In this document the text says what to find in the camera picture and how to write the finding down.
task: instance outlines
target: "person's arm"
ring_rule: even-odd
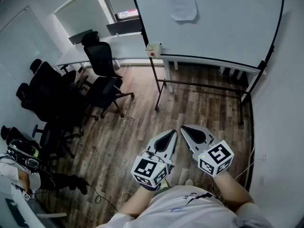
[[[129,214],[134,218],[138,217],[147,209],[154,194],[155,191],[149,191],[140,187],[135,194],[122,205],[118,213]]]
[[[229,209],[233,212],[236,212],[243,204],[254,203],[247,190],[235,181],[227,171],[214,177],[214,181]]]
[[[25,171],[18,170],[18,177],[19,177],[19,180],[23,184],[25,192],[28,195],[31,195],[32,194],[32,190],[29,187],[29,175]]]

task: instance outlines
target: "whiteboard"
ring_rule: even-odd
[[[36,58],[54,65],[60,56],[29,8],[0,33],[0,67],[19,84],[31,81],[29,67]]]
[[[258,67],[273,43],[283,0],[195,0],[193,21],[175,21],[166,0],[136,0],[150,43],[162,55]]]

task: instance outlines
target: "black cable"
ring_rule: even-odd
[[[214,190],[214,180],[213,180],[213,179],[212,179],[212,189],[213,189],[213,194],[214,194],[214,196],[215,196],[217,199],[219,199],[218,196],[217,196],[216,193],[215,193],[215,190]]]
[[[101,202],[101,198],[107,200],[103,196],[99,195],[99,193],[96,191],[96,189],[93,188],[91,185],[88,185],[88,186],[91,187],[92,189],[94,189],[95,193],[97,194],[97,197],[95,198],[95,203],[100,203]],[[107,200],[107,202],[118,212],[117,208],[109,200]]]

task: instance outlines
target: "white box with red button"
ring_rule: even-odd
[[[162,53],[161,48],[162,47],[160,43],[149,43],[146,49],[148,57],[152,57],[152,58],[160,57]]]

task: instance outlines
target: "shirt sleeve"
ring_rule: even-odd
[[[134,218],[128,214],[117,213],[108,223],[98,226],[97,228],[122,228],[127,222],[130,222],[133,219]]]
[[[249,228],[273,228],[270,222],[265,218],[257,205],[246,203],[236,212],[236,215],[242,219],[245,227]]]
[[[10,164],[1,163],[0,174],[6,178],[9,178],[12,181],[19,180],[18,168]]]

